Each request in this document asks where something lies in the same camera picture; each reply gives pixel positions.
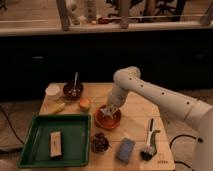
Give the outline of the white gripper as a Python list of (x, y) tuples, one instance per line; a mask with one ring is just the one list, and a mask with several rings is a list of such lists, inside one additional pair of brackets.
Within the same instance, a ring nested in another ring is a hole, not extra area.
[(113, 87), (108, 95), (107, 111), (115, 113), (121, 106), (125, 104), (128, 92), (119, 87)]

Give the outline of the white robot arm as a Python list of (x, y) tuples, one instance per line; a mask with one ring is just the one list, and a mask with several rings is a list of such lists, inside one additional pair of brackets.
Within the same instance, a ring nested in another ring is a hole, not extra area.
[(112, 116), (125, 104), (129, 92), (166, 108), (197, 131), (191, 171), (213, 171), (213, 105), (143, 81), (140, 76), (135, 66), (114, 73), (104, 114)]

